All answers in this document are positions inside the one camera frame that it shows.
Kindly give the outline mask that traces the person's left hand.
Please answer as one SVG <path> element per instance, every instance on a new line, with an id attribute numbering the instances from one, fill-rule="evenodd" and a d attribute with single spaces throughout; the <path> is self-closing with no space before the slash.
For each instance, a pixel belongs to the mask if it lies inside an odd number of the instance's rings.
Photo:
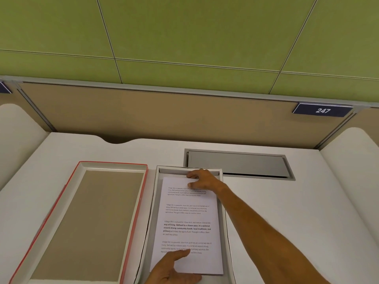
<path id="1" fill-rule="evenodd" d="M 177 283 L 177 272 L 174 269 L 175 261 L 185 258 L 190 254 L 190 249 L 176 250 L 166 253 L 154 266 L 145 284 L 197 284 Z"/>

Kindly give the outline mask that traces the person's right hand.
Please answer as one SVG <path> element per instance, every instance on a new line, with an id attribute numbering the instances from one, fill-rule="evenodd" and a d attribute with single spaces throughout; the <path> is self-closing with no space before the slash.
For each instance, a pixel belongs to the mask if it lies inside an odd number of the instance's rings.
<path id="1" fill-rule="evenodd" d="M 226 185 L 218 180 L 209 170 L 198 169 L 188 172 L 188 179 L 197 179 L 197 181 L 202 181 L 205 184 L 205 189 L 218 194 Z"/>

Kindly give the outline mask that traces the printed white paper sheet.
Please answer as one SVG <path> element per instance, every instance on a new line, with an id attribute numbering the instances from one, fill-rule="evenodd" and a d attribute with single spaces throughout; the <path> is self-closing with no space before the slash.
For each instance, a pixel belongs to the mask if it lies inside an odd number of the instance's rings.
<path id="1" fill-rule="evenodd" d="M 150 270 L 166 253 L 190 249 L 175 261 L 177 272 L 224 274 L 217 198 L 212 191 L 189 188 L 195 181 L 163 178 Z"/>

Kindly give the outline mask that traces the person's right forearm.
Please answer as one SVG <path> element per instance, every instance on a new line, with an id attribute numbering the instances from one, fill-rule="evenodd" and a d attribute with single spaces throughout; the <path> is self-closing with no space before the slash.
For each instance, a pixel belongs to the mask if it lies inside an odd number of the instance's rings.
<path id="1" fill-rule="evenodd" d="M 305 255 L 221 181 L 212 184 L 265 284 L 331 284 Z"/>

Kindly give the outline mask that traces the white cardboard box base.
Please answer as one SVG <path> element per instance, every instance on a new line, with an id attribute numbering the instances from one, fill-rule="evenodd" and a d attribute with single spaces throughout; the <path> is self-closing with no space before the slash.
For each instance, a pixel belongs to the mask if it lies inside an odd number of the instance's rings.
<path id="1" fill-rule="evenodd" d="M 149 215 L 149 225 L 147 229 L 147 234 L 145 237 L 144 247 L 142 251 L 142 256 L 140 260 L 140 266 L 138 272 L 135 276 L 133 284 L 144 284 L 150 270 L 152 252 L 154 248 L 154 238 L 155 230 L 158 219 L 159 212 L 159 201 L 161 195 L 161 189 L 164 177 L 184 177 L 187 178 L 187 173 L 192 171 L 193 168 L 186 167 L 168 167 L 168 166 L 157 166 L 155 181 L 154 181 L 154 191 L 152 196 L 152 204 L 150 208 Z M 219 214 L 219 225 L 220 225 L 220 244 L 222 252 L 222 264 L 224 269 L 223 275 L 202 275 L 202 281 L 200 284 L 236 284 L 236 280 L 233 272 L 232 257 L 230 252 L 230 245 L 228 240 L 228 229 L 227 229 L 227 214 L 222 206 L 220 200 L 217 198 L 218 204 L 218 214 Z"/>

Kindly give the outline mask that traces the beige desk partition panel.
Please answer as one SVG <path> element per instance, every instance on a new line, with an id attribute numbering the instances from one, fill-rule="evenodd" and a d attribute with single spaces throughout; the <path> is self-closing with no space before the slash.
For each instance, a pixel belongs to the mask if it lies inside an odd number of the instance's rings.
<path id="1" fill-rule="evenodd" d="M 60 133 L 315 148 L 347 117 L 293 114 L 297 103 L 22 83 Z"/>

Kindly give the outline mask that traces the red-edged cardboard box lid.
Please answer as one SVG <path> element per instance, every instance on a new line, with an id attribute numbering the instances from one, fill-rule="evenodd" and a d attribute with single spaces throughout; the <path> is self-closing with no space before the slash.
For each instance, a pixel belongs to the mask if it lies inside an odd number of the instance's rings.
<path id="1" fill-rule="evenodd" d="M 124 284 L 147 173 L 78 162 L 8 284 Z"/>

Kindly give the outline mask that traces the white curved side divider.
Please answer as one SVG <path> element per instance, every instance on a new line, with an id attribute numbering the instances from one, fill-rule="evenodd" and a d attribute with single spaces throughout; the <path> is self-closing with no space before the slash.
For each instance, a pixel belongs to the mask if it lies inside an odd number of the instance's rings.
<path id="1" fill-rule="evenodd" d="M 379 146 L 363 129 L 348 128 L 320 153 L 379 242 Z"/>
<path id="2" fill-rule="evenodd" d="M 18 105 L 0 105 L 0 191 L 48 135 Z"/>

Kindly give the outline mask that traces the grey aluminium partition rail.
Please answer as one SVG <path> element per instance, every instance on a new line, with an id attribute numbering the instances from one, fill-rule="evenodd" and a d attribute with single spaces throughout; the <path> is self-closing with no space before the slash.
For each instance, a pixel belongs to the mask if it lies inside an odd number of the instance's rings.
<path id="1" fill-rule="evenodd" d="M 76 81 L 76 80 L 35 78 L 35 77 L 23 77 L 23 76 L 6 76 L 6 75 L 0 75 L 0 81 L 16 82 L 16 83 L 66 85 L 66 86 L 76 86 L 76 87 L 92 87 L 92 88 L 101 88 L 101 89 L 144 91 L 144 92 L 155 92 L 155 93 L 173 93 L 173 94 L 182 94 L 182 95 L 216 96 L 216 97 L 252 99 L 252 100 L 269 100 L 269 101 L 284 101 L 284 102 L 299 102 L 299 103 L 320 103 L 320 104 L 325 104 L 325 105 L 352 106 L 352 107 L 360 108 L 360 109 L 369 108 L 369 107 L 379 109 L 379 102 L 350 101 L 350 100 L 312 98 L 312 97 L 301 97 L 301 96 L 231 92 L 231 91 L 220 91 L 220 90 L 186 89 L 186 88 L 177 88 L 177 87 L 115 84 L 115 83 L 108 83 L 108 82 Z"/>

